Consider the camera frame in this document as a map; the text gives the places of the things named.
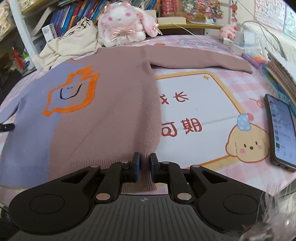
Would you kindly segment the cream canvas tote bag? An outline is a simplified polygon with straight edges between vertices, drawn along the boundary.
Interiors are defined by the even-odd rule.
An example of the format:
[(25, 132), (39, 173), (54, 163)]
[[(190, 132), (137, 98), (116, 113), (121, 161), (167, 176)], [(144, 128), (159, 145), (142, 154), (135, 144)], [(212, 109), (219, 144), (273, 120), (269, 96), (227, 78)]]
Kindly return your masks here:
[(64, 35), (48, 42), (33, 60), (43, 71), (48, 71), (69, 59), (93, 53), (99, 48), (98, 29), (90, 19), (84, 17)]

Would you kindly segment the stack of spiral notebooks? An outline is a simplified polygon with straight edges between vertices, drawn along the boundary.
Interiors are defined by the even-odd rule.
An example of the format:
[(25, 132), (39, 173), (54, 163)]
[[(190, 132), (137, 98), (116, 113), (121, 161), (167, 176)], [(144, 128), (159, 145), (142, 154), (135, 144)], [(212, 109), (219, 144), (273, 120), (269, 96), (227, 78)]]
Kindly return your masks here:
[(295, 64), (285, 60), (280, 54), (267, 50), (267, 71), (284, 89), (290, 100), (295, 104)]

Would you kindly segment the red book box set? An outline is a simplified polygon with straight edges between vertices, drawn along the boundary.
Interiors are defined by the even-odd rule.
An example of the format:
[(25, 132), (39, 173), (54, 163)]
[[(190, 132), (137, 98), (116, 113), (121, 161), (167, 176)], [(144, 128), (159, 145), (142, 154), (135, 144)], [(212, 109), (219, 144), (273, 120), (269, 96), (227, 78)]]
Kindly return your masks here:
[(161, 0), (161, 16), (182, 16), (181, 0)]

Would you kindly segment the row of colourful books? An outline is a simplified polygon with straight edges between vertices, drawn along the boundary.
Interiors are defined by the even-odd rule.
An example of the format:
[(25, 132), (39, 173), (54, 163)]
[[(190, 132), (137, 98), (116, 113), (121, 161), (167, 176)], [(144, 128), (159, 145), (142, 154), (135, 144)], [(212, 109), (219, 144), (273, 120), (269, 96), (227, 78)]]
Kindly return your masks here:
[[(67, 6), (54, 11), (50, 23), (54, 25), (58, 37), (64, 35), (84, 17), (90, 19), (97, 26), (98, 17), (104, 12), (105, 6), (115, 2), (121, 1), (74, 1), (73, 3), (63, 1), (59, 5), (67, 4)], [(142, 9), (140, 6), (133, 5), (131, 1), (126, 2)]]

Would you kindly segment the purple and pink knit sweater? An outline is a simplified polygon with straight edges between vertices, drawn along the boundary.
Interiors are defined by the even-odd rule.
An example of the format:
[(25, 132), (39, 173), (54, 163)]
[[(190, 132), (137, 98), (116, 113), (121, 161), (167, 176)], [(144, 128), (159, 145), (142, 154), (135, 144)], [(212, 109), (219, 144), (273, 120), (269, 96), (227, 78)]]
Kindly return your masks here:
[(90, 165), (109, 167), (135, 152), (154, 152), (162, 121), (152, 66), (252, 72), (234, 56), (165, 45), (100, 48), (69, 59), (1, 111), (1, 121), (15, 118), (1, 152), (1, 185), (29, 189)]

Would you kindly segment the cream flat box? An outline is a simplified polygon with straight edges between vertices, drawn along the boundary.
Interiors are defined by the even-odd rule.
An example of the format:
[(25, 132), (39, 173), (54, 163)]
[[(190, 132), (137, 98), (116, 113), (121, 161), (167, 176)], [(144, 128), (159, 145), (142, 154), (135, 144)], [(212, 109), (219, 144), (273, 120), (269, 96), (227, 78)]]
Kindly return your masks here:
[(186, 24), (186, 18), (182, 16), (167, 16), (167, 17), (159, 17), (157, 18), (157, 22), (159, 25), (171, 25), (171, 24)]

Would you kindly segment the black smartphone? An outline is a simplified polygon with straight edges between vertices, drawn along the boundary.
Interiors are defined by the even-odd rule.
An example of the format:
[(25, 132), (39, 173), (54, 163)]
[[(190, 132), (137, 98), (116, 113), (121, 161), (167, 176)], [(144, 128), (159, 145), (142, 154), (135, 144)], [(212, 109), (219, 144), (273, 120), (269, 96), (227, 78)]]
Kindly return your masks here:
[(295, 126), (290, 107), (270, 94), (264, 96), (271, 162), (295, 171)]

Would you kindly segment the white bookshelf frame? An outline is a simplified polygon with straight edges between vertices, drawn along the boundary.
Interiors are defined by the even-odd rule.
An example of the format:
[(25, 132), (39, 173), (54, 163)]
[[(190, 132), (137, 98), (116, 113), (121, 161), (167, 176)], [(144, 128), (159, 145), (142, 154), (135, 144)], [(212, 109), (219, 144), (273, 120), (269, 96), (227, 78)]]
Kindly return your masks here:
[(9, 0), (9, 5), (16, 24), (16, 28), (18, 29), (18, 33), (20, 34), (22, 42), (27, 52), (29, 53), (30, 58), (34, 63), (34, 66), (36, 67), (37, 70), (41, 71), (42, 70), (41, 65), (34, 59), (38, 55), (38, 52), (36, 47), (34, 46), (34, 43), (30, 37), (25, 20), (23, 19), (23, 16), (21, 14), (19, 3), (17, 0)]

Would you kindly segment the white pink plush bunny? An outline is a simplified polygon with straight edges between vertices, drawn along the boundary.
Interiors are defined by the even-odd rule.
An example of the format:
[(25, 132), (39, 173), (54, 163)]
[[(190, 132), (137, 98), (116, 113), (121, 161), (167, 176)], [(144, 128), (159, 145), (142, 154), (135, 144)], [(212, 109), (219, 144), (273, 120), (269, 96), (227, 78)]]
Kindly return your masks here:
[(156, 20), (126, 1), (107, 4), (97, 22), (99, 42), (104, 47), (142, 42), (161, 34)]

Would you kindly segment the white lotion bottle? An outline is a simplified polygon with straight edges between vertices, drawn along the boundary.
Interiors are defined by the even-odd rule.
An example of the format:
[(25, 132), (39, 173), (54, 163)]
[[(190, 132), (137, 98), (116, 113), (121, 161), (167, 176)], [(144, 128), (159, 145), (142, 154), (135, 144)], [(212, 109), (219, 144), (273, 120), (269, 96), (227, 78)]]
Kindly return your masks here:
[(24, 64), (23, 75), (25, 75), (27, 73), (30, 73), (30, 72), (32, 72), (33, 70), (36, 69), (35, 65), (34, 65), (32, 59), (30, 58), (28, 53), (23, 54), (22, 61), (23, 61), (23, 64)]

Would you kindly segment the alphabet wall poster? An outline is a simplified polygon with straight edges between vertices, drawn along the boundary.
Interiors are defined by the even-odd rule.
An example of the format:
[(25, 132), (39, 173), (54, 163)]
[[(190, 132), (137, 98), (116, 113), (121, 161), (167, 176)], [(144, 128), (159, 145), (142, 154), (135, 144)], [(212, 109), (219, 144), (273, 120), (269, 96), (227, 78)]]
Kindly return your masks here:
[(283, 32), (295, 40), (295, 11), (281, 0), (255, 0), (255, 18), (262, 24)]

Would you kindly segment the colourful bead ornament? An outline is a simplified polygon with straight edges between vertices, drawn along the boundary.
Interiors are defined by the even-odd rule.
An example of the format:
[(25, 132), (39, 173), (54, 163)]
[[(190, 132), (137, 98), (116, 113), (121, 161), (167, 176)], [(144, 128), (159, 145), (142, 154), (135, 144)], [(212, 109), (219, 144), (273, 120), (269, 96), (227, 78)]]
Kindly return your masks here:
[(182, 1), (182, 11), (188, 19), (203, 16), (206, 19), (217, 20), (224, 17), (220, 1), (215, 0)]

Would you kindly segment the white power adapter block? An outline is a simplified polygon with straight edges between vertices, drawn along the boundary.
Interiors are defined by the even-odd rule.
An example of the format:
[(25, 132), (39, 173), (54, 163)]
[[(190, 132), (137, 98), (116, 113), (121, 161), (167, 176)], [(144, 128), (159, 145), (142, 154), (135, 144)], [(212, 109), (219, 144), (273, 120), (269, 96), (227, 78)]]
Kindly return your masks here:
[(235, 36), (223, 37), (222, 40), (224, 45), (230, 46), (230, 52), (238, 56), (246, 54), (256, 45), (255, 33), (248, 30), (236, 32)]

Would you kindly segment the small pink plush pig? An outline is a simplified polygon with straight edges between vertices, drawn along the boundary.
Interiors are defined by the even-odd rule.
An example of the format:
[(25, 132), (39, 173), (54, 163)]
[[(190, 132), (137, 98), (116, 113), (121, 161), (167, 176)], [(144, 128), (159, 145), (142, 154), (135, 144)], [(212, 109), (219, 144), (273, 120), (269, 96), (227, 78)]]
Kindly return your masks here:
[(219, 32), (219, 38), (228, 38), (230, 40), (235, 39), (236, 32), (238, 31), (238, 27), (236, 25), (224, 25)]

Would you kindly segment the purple pen case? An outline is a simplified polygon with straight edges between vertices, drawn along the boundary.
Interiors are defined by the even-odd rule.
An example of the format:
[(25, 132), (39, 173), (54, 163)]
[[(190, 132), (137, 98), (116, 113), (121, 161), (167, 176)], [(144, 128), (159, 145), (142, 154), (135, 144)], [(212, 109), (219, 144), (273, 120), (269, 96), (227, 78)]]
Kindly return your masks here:
[(244, 58), (249, 63), (251, 63), (255, 68), (261, 69), (261, 65), (259, 63), (257, 63), (254, 59), (252, 59), (250, 56), (248, 56), (247, 54), (243, 53), (242, 58)]

